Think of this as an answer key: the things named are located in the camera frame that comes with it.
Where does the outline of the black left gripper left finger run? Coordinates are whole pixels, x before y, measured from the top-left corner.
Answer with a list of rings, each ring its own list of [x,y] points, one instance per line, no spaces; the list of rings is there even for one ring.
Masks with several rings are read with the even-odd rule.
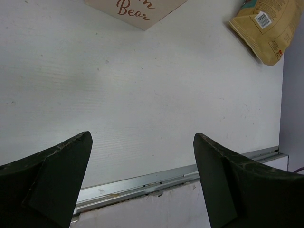
[[[68,228],[92,150],[90,132],[0,167],[2,228]]]

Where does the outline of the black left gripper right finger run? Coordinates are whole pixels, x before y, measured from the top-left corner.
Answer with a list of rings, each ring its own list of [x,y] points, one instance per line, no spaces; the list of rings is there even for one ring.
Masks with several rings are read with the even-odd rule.
[[[256,162],[201,133],[193,147],[211,227],[303,227],[303,175]]]

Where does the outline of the large tan chip bag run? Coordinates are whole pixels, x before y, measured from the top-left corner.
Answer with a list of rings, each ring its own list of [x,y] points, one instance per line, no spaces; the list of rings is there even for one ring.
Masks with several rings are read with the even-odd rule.
[[[303,0],[246,0],[229,25],[263,64],[273,66],[289,47],[303,11]]]

